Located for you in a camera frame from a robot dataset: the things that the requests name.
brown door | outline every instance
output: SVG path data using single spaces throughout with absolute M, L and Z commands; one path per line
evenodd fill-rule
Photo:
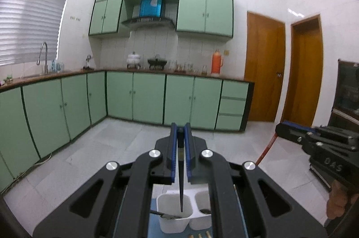
M 282 120 L 311 126 L 319 99 L 323 71 L 320 16 L 291 26 L 290 76 Z
M 248 120 L 274 122 L 283 82 L 285 24 L 251 12 L 247 21 L 245 80 L 254 82 Z

silver screw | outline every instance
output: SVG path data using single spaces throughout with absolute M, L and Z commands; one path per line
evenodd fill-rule
M 213 152 L 212 152 L 211 150 L 208 150 L 208 149 L 203 150 L 203 151 L 201 152 L 201 154 L 202 154 L 202 156 L 205 157 L 205 158 L 210 158 L 210 157 L 213 156 Z
M 115 161 L 110 161 L 106 164 L 107 170 L 115 170 L 117 168 L 118 164 Z
M 252 161 L 247 161 L 245 164 L 244 164 L 244 167 L 246 170 L 253 170 L 255 169 L 256 167 L 256 164 Z
M 157 158 L 158 156 L 161 155 L 161 151 L 157 150 L 157 149 L 153 149 L 150 152 L 148 152 L 148 154 L 152 157 L 152 158 Z

countertop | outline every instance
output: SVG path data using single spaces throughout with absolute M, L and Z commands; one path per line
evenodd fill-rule
M 14 80 L 3 86 L 0 86 L 0 92 L 6 91 L 12 88 L 16 88 L 19 86 L 24 86 L 36 82 L 58 79 L 67 76 L 74 76 L 79 74 L 91 73 L 91 72 L 101 72 L 101 71 L 120 71 L 120 72 L 137 72 L 137 73 L 159 73 L 159 74 L 169 74 L 169 75 L 182 75 L 182 76 L 196 76 L 196 77 L 205 77 L 205 78 L 213 78 L 213 79 L 223 79 L 223 80 L 233 80 L 233 81 L 240 81 L 240 82 L 250 82 L 245 81 L 244 78 L 235 78 L 235 77 L 227 77 L 225 75 L 216 76 L 203 76 L 200 74 L 195 73 L 183 73 L 183 72 L 174 72 L 171 70 L 152 70 L 152 69 L 127 69 L 127 68 L 107 68 L 107 69 L 95 69 L 95 70 L 76 70 L 76 71 L 65 71 L 59 73 L 50 73 L 46 75 L 38 75 L 34 77 L 23 77 L 23 78 L 14 78 Z

orange thermos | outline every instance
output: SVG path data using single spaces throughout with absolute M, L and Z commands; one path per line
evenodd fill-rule
M 219 50 L 216 50 L 212 55 L 212 74 L 219 74 L 223 66 L 223 58 Z

window blind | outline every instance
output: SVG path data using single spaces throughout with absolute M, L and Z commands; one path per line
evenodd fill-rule
M 65 3 L 0 0 L 0 65 L 36 62 L 42 42 L 48 45 L 48 60 L 55 59 Z

